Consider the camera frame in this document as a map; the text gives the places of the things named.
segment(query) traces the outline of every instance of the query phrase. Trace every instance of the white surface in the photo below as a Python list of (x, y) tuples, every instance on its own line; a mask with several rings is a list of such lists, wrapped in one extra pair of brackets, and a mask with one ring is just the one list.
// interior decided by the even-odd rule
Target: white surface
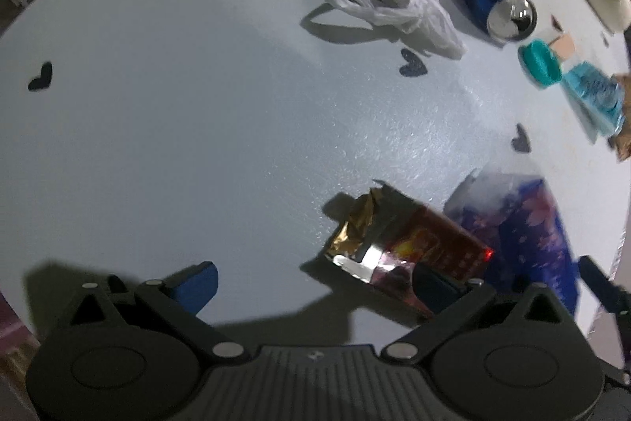
[[(628, 70), (622, 37), (605, 48), (583, 0), (532, 1), (536, 34), (554, 13), (585, 59)], [(469, 51), (459, 62), (423, 57), (421, 78), (399, 74), (403, 44), (384, 38), (397, 33), (340, 12), (316, 22), (360, 29), (307, 27), (355, 45), (306, 31), (301, 19), (321, 2), (37, 0), (26, 9), (0, 39), (0, 289), (20, 316), (30, 319), (24, 278), (51, 260), (146, 279), (212, 259), (220, 292), (201, 317), (216, 324), (335, 309), (343, 290), (322, 303), (329, 288), (299, 270), (336, 227), (323, 205), (379, 178), (441, 208), (473, 168), (509, 166), (516, 122), (575, 255), (609, 268), (629, 164), (604, 140), (589, 142), (561, 88), (538, 90), (516, 47), (484, 41), (449, 0), (456, 28), (474, 35), (464, 35)], [(46, 60), (51, 88), (28, 92)], [(595, 309), (584, 293), (583, 330)], [(315, 336), (329, 341), (325, 321)], [(406, 330), (360, 308), (345, 339), (381, 348)]]

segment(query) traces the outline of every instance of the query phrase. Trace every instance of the teal plastic lid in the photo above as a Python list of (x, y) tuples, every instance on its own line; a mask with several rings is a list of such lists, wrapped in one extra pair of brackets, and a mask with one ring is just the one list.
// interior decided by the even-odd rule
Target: teal plastic lid
[(546, 87), (561, 80), (561, 64), (543, 40), (532, 40), (519, 48), (519, 55), (528, 72)]

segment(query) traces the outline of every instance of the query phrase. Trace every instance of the gold foil wrapper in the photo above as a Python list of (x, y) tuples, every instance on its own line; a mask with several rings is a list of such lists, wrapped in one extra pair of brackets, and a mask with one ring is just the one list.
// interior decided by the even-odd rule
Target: gold foil wrapper
[(431, 317), (413, 291), (415, 265), (422, 262), (462, 283), (482, 276), (493, 250), (443, 214), (383, 184), (355, 201), (325, 253), (347, 273)]
[(631, 75), (614, 75), (614, 78), (625, 89), (625, 100), (622, 105), (622, 113), (625, 115), (625, 121), (622, 124), (622, 130), (618, 135), (611, 138), (611, 142), (616, 148), (618, 160), (624, 161), (631, 157)]
[(375, 213), (382, 199), (381, 189), (371, 188), (370, 192), (360, 196), (337, 235), (333, 238), (327, 254), (329, 256), (354, 257), (364, 243), (368, 229), (375, 219)]

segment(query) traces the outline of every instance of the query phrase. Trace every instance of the teal container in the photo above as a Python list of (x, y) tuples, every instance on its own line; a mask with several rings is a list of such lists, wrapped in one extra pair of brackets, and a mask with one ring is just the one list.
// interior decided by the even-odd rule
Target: teal container
[(543, 40), (532, 40), (520, 47), (519, 56), (530, 75), (544, 88), (561, 81), (561, 64)]
[(614, 136), (621, 131), (625, 121), (622, 114), (625, 90), (615, 79), (591, 63), (582, 62), (564, 74), (563, 82), (588, 110), (603, 136)]

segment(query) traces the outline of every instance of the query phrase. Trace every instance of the heart shape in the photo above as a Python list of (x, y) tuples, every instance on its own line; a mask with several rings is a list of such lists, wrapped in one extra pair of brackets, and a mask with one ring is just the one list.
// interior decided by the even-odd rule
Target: heart shape
[(520, 123), (516, 125), (516, 128), (517, 128), (517, 137), (513, 138), (510, 141), (510, 144), (512, 145), (513, 150), (515, 152), (519, 152), (520, 154), (531, 153), (532, 149), (530, 146), (530, 140), (528, 138), (528, 134), (526, 134), (526, 129), (524, 129), (524, 126), (521, 125)]
[(563, 28), (561, 27), (561, 23), (556, 19), (554, 15), (552, 15), (552, 27), (555, 28), (558, 32), (563, 32)]
[(42, 65), (39, 77), (36, 77), (28, 83), (29, 91), (38, 91), (48, 88), (52, 81), (52, 63), (50, 61), (45, 62)]
[(403, 56), (403, 59), (408, 62), (407, 65), (403, 65), (399, 69), (401, 75), (404, 75), (405, 77), (419, 77), (427, 73), (427, 67), (421, 61), (421, 58), (419, 58), (411, 50), (405, 48), (401, 49), (401, 56)]

